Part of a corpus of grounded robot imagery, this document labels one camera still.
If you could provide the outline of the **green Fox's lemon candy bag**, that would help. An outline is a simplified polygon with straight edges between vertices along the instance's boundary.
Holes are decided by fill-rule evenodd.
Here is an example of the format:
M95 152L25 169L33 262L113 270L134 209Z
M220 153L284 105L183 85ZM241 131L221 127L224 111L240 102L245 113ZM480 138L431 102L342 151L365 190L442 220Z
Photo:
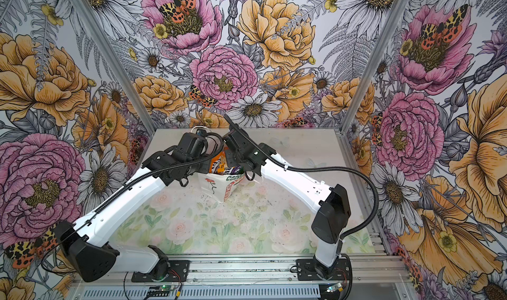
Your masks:
M235 166L235 167L232 167L232 168L227 168L224 171L224 174L225 175L242 175L242 174L244 174L244 168L241 167L241 166Z

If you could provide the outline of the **orange Fox's fruits candy bag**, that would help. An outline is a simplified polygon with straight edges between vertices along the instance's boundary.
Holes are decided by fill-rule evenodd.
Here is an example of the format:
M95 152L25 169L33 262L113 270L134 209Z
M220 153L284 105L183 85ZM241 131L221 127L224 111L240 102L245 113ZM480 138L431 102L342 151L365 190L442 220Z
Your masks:
M224 150L211 160L209 173L216 175L229 175L231 173Z

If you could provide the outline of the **white paper gift bag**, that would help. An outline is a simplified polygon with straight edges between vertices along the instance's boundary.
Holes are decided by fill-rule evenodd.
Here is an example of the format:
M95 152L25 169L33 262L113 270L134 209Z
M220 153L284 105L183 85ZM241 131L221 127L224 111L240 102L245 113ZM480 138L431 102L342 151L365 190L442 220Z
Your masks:
M230 168L240 166L239 164L233 163L232 154L228 153L229 148L225 143L222 148L222 151L223 150L226 153L228 166ZM199 190L201 194L219 203L223 203L231 197L232 193L241 182L246 183L247 178L245 171L242 175L216 175L208 172L207 174L194 174L191 180L197 183L195 188Z

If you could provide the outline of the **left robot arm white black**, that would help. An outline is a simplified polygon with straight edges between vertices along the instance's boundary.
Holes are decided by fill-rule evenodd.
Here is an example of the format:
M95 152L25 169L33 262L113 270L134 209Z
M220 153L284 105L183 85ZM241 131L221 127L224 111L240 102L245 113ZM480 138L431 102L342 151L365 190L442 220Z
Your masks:
M112 272L139 272L156 279L168 272L167 258L154 246L122 247L112 235L146 201L173 182L188 184L220 152L223 143L210 132L186 132L179 143L149 156L133 177L102 204L74 222L59 222L54 230L63 256L81 279L94 282Z

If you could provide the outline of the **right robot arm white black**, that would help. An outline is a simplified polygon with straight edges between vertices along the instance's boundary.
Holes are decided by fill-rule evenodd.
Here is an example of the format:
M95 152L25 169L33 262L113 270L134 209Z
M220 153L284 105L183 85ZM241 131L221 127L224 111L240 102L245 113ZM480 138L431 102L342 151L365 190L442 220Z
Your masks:
M229 132L223 139L232 162L239 164L246 173L282 186L314 213L311 229L318 238L314 272L324 280L330 279L342 247L339 236L351 216L346 189L340 185L331 187L290 166L270 146L255 143L229 116L224 118Z

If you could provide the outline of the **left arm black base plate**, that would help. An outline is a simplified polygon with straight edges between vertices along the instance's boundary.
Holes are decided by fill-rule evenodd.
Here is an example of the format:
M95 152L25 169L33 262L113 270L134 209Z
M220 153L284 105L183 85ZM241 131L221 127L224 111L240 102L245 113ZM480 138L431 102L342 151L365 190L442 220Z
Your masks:
M147 274L134 272L131 281L134 283L148 282L186 282L190 271L188 260L160 261L152 271Z

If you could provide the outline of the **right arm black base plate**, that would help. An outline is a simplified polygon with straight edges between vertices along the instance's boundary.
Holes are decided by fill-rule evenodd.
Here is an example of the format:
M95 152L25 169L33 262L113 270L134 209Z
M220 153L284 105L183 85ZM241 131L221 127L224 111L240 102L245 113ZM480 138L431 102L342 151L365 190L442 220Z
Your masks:
M290 272L297 275L299 281L346 281L351 279L351 261L344 257L336 259L334 266L328 268L316 259L297 259Z

